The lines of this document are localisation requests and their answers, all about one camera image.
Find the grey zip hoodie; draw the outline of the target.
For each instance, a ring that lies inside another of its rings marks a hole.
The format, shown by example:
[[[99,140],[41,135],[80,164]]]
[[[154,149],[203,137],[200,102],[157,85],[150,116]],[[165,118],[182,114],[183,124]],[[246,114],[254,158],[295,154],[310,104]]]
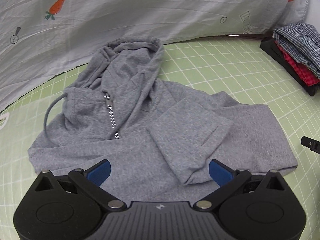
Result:
[[[35,171],[65,175],[107,159],[111,176],[102,187],[122,201],[194,203],[217,189],[208,170],[213,159],[253,174],[297,167],[267,105],[163,81],[163,54],[150,37],[122,37],[99,49],[29,148]]]

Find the red checked folded garment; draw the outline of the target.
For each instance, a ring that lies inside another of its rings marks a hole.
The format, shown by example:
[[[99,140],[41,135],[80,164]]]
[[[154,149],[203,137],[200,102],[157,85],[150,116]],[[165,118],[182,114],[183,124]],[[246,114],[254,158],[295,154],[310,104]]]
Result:
[[[319,78],[317,78],[307,66],[296,62],[277,42],[276,45],[282,52],[285,61],[308,87],[319,84]]]

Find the green checked bed sheet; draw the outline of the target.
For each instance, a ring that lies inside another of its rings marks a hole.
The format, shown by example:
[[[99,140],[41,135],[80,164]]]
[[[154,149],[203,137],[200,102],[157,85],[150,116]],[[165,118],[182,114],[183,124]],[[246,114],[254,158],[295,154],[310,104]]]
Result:
[[[1,239],[17,239],[16,206],[35,179],[27,150],[40,133],[49,104],[84,70],[80,66],[30,91],[1,113]],[[286,181],[307,215],[302,239],[319,239],[319,155],[301,145],[319,139],[319,95],[310,96],[260,49],[259,40],[207,38],[168,44],[159,72],[209,94],[227,92],[246,104],[267,104],[298,161]]]

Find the blue plaid folded shirt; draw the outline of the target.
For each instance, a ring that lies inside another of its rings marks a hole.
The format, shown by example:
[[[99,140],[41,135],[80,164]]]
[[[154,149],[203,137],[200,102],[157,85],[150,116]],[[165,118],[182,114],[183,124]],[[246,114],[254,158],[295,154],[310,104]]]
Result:
[[[293,23],[274,29],[273,37],[297,63],[319,78],[319,33],[307,23]]]

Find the pale grey carrot-print sheet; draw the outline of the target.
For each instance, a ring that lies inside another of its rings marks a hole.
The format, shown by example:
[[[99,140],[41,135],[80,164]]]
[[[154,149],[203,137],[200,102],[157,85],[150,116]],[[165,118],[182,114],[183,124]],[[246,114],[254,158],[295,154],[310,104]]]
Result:
[[[309,0],[1,0],[1,109],[87,63],[108,41],[164,44],[263,34],[302,22]]]

